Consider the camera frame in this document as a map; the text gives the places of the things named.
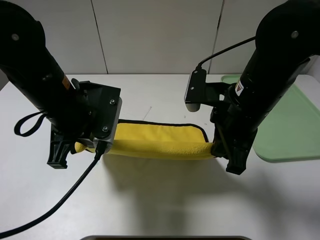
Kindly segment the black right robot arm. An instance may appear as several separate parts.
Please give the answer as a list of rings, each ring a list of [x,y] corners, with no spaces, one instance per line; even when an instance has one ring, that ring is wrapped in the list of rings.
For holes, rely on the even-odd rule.
[[[237,83],[223,93],[210,119],[215,124],[212,154],[228,160],[226,171],[240,175],[259,125],[320,53],[320,3],[289,0],[272,9],[255,34],[255,51]]]

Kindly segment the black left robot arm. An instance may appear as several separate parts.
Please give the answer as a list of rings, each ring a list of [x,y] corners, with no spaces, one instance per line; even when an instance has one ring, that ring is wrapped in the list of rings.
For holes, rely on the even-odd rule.
[[[0,3],[0,68],[8,80],[37,108],[36,124],[28,131],[19,120],[14,133],[34,134],[44,119],[51,123],[47,164],[67,168],[76,144],[95,149],[98,160],[112,147],[122,100],[117,87],[68,79],[46,47],[42,24],[25,9]]]

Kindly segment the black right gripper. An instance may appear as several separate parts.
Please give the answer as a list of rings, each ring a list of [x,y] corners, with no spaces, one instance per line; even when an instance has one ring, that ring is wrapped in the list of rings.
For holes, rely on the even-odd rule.
[[[206,83],[205,96],[213,107],[214,123],[211,155],[228,157],[226,171],[241,175],[257,134],[257,116],[250,107],[255,101],[257,85],[252,81]]]

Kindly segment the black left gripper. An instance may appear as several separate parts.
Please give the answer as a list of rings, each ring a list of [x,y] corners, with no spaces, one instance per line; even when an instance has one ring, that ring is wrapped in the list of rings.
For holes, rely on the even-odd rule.
[[[94,120],[98,102],[103,97],[120,96],[118,87],[71,79],[74,88],[71,101],[57,108],[52,118],[49,156],[47,164],[54,169],[66,169],[67,155],[75,142],[87,138]]]

